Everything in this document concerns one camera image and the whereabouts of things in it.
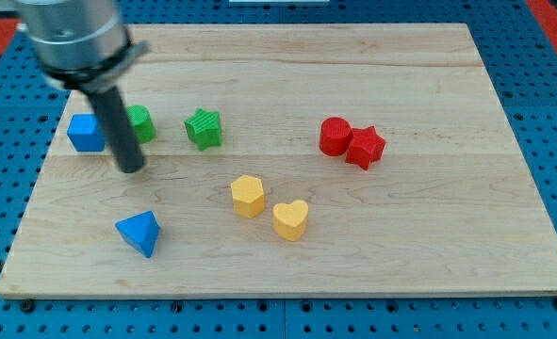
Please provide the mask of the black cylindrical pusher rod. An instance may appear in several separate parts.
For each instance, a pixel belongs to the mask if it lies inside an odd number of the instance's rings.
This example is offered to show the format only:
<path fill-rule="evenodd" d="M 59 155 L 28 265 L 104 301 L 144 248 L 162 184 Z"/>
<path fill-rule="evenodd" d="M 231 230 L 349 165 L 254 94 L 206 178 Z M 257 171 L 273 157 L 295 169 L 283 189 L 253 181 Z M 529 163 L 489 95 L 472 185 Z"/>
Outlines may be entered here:
<path fill-rule="evenodd" d="M 119 89 L 112 87 L 104 92 L 88 93 L 87 98 L 119 170 L 123 173 L 141 170 L 145 157 Z"/>

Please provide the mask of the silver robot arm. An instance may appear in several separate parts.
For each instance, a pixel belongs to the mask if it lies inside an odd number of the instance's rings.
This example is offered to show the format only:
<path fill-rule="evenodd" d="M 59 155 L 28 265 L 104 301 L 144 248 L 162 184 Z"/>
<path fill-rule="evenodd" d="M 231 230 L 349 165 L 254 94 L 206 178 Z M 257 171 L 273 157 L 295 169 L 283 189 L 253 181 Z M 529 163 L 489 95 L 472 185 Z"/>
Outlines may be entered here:
<path fill-rule="evenodd" d="M 88 99 L 118 168 L 145 166 L 118 80 L 149 52 L 135 42 L 113 0 L 16 0 L 19 30 L 30 39 L 46 81 Z"/>

